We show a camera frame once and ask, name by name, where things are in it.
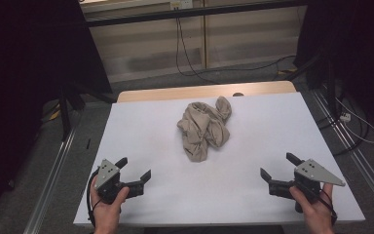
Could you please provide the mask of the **white wall socket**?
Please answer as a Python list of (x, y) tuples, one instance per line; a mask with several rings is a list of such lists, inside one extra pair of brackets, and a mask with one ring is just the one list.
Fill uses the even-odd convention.
[(172, 10), (192, 9), (193, 0), (171, 0), (169, 6)]

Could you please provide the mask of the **beige pants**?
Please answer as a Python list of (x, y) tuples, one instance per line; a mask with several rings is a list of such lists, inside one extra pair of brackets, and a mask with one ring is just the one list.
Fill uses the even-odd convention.
[(205, 161), (209, 146), (220, 148), (226, 143), (230, 137), (226, 123), (231, 114), (232, 106), (225, 97), (219, 97), (214, 107), (199, 101), (187, 105), (177, 127), (191, 162)]

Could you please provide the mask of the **light wooden table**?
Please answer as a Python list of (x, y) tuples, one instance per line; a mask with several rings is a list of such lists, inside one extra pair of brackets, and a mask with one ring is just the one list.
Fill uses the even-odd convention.
[(258, 96), (270, 94), (295, 93), (290, 81), (254, 82), (225, 85), (208, 85), (179, 88), (162, 88), (151, 90), (124, 91), (118, 95), (118, 102), (170, 100), (186, 98), (232, 97), (237, 94)]

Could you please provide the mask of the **person's left hand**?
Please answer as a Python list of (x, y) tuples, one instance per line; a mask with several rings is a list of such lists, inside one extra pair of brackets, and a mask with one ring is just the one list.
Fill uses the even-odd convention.
[(112, 204), (105, 204), (100, 201), (97, 191), (94, 188), (96, 177), (93, 178), (90, 190), (91, 207), (94, 216), (94, 234), (117, 234), (120, 220), (121, 205), (126, 201), (130, 192), (124, 187), (117, 194)]

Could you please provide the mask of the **black metal stand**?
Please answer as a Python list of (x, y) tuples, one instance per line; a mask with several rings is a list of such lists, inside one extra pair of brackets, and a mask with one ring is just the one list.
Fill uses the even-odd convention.
[(317, 53), (307, 62), (288, 75), (285, 80), (293, 81), (302, 74), (305, 75), (307, 85), (310, 89), (318, 89), (321, 85), (326, 86), (327, 106), (332, 117), (337, 116), (336, 88), (334, 65), (329, 55)]
[(106, 103), (115, 103), (117, 100), (108, 97), (102, 93), (98, 93), (80, 83), (66, 83), (60, 86), (59, 90), (59, 108), (61, 113), (61, 121), (63, 128), (62, 140), (66, 141), (68, 135), (72, 132), (72, 125), (69, 118), (68, 106), (71, 106), (76, 111), (81, 111), (85, 108), (85, 102), (81, 94), (90, 95), (93, 98), (99, 99)]

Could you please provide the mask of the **black metal crossbar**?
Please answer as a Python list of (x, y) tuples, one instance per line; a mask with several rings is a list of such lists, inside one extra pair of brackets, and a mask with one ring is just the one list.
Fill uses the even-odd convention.
[(201, 7), (187, 10), (171, 10), (158, 13), (130, 15), (122, 17), (106, 17), (87, 19), (87, 27), (99, 27), (116, 24), (136, 23), (154, 20), (171, 20), (191, 17), (211, 16), (220, 14), (241, 13), (249, 11), (262, 11), (290, 7), (307, 6), (311, 0), (267, 0), (257, 3), (223, 5), (214, 7)]

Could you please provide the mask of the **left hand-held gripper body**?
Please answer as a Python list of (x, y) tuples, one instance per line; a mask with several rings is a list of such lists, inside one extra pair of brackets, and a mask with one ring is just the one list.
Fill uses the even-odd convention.
[(133, 182), (121, 182), (121, 169), (116, 167), (115, 164), (103, 159), (98, 167), (94, 188), (101, 201), (106, 204), (112, 204), (117, 194), (124, 187), (130, 189), (128, 198), (141, 196), (143, 194), (143, 185), (135, 185)]

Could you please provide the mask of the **black curtain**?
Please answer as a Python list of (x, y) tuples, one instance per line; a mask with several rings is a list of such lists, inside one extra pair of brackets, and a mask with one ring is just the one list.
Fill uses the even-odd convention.
[(41, 126), (43, 105), (111, 86), (82, 0), (0, 0), (0, 197)]
[(308, 70), (308, 86), (318, 87), (332, 65), (334, 77), (374, 118), (374, 0), (312, 0), (299, 34), (294, 64), (326, 56)]

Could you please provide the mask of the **aluminium floor rail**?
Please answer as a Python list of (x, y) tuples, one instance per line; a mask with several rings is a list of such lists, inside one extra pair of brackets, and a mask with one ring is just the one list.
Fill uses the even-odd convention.
[(344, 148), (337, 153), (333, 153), (336, 159), (342, 159), (343, 157), (349, 155), (357, 169), (362, 174), (364, 180), (374, 193), (374, 167), (369, 163), (365, 153), (360, 149), (364, 143), (363, 136), (360, 136), (359, 143), (354, 141), (355, 135), (349, 130), (347, 124), (341, 121), (339, 118), (332, 117), (327, 106), (327, 100), (321, 92), (313, 91), (313, 97), (318, 103), (320, 110), (325, 116), (325, 120), (328, 122), (328, 126), (339, 138)]
[(68, 156), (70, 147), (73, 143), (76, 133), (76, 128), (73, 128), (62, 142), (56, 156), (56, 160), (52, 166), (50, 174), (45, 182), (44, 188), (38, 201), (33, 209), (33, 212), (26, 224), (23, 234), (39, 234), (42, 223), (46, 216), (47, 210), (51, 204), (56, 185), (64, 165), (64, 161)]

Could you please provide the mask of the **white table cover sheet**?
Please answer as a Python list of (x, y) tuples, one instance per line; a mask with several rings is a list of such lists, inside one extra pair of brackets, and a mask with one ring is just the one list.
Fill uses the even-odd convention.
[(143, 195), (122, 207), (126, 226), (199, 226), (300, 223), (295, 203), (270, 195), (260, 172), (293, 178), (293, 153), (313, 159), (336, 176), (342, 172), (298, 93), (230, 97), (228, 141), (193, 163), (177, 127), (188, 100), (113, 105), (96, 161), (127, 158), (124, 182), (150, 172)]

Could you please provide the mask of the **person's right hand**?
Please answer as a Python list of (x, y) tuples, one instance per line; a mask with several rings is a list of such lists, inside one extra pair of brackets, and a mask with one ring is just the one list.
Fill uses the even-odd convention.
[(315, 202), (311, 204), (295, 186), (290, 187), (289, 192), (295, 201), (300, 204), (310, 234), (334, 234), (331, 211), (323, 203)]

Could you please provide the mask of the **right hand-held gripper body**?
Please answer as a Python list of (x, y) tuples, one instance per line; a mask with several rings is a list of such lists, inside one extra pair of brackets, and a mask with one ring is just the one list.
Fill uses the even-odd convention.
[(338, 186), (346, 185), (341, 178), (331, 173), (324, 166), (313, 159), (308, 159), (304, 160), (304, 163), (301, 165), (295, 166), (293, 180), (280, 181), (272, 179), (268, 183), (269, 194), (293, 199), (289, 188), (295, 186), (305, 195), (310, 203), (321, 202), (334, 214), (332, 202), (327, 203), (320, 196), (322, 192), (320, 184), (322, 182)]

